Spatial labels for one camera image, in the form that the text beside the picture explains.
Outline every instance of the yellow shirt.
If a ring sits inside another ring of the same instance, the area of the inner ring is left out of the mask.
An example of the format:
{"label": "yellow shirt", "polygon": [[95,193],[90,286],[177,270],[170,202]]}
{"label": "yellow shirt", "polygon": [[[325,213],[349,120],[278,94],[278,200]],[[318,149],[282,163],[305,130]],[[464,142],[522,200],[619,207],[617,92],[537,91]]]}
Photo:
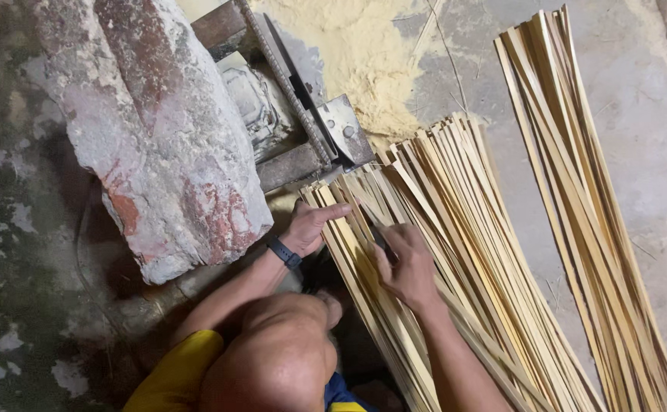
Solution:
{"label": "yellow shirt", "polygon": [[[143,380],[122,409],[124,412],[192,412],[201,381],[224,351],[221,335],[198,331],[168,352]],[[329,412],[366,412],[356,402],[333,402]]]}

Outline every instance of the man's right hand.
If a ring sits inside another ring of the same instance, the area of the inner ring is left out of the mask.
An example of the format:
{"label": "man's right hand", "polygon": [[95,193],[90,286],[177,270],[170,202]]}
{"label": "man's right hand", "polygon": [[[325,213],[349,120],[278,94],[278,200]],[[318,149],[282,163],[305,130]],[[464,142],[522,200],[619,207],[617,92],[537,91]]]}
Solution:
{"label": "man's right hand", "polygon": [[442,303],[433,277],[435,264],[420,229],[397,224],[380,228],[380,232],[399,260],[392,267],[384,250],[372,243],[381,284],[415,313]]}

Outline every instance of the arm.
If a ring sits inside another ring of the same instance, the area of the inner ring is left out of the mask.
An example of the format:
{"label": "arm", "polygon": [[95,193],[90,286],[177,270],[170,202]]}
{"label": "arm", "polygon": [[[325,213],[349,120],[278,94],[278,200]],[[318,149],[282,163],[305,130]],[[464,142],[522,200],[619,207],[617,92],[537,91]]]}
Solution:
{"label": "arm", "polygon": [[[323,241],[321,231],[327,220],[338,219],[351,211],[349,204],[312,208],[299,201],[293,210],[288,230],[280,241],[301,258],[315,251]],[[218,328],[242,306],[271,295],[287,274],[284,262],[270,249],[228,283],[212,292],[187,316],[174,333],[171,348],[194,332]]]}
{"label": "arm", "polygon": [[382,284],[412,310],[420,324],[440,408],[462,412],[511,411],[453,325],[448,307],[435,286],[435,264],[419,229],[397,225],[381,232],[399,259],[392,267],[385,252],[372,245]]}

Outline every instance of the forearm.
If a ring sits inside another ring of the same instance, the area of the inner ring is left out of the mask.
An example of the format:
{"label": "forearm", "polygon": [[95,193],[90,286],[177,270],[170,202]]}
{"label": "forearm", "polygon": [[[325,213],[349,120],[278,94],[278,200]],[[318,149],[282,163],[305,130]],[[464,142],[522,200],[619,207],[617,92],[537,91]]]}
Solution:
{"label": "forearm", "polygon": [[267,249],[247,269],[204,298],[176,330],[170,346],[193,332],[217,328],[242,306],[271,295],[286,273],[283,261]]}
{"label": "forearm", "polygon": [[511,411],[494,381],[453,325],[443,301],[415,312],[430,355],[442,410]]}

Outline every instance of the hand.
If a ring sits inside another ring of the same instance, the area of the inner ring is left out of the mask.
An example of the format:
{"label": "hand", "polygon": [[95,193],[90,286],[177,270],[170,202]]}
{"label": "hand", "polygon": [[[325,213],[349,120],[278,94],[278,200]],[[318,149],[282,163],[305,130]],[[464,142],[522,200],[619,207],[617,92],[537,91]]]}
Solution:
{"label": "hand", "polygon": [[442,302],[433,278],[435,264],[420,229],[411,224],[397,224],[380,228],[380,232],[399,260],[392,267],[384,250],[372,243],[384,288],[415,313]]}
{"label": "hand", "polygon": [[304,201],[295,202],[290,226],[280,241],[301,258],[313,253],[323,242],[321,231],[328,220],[342,218],[351,212],[351,204],[336,203],[325,208],[313,208]]}

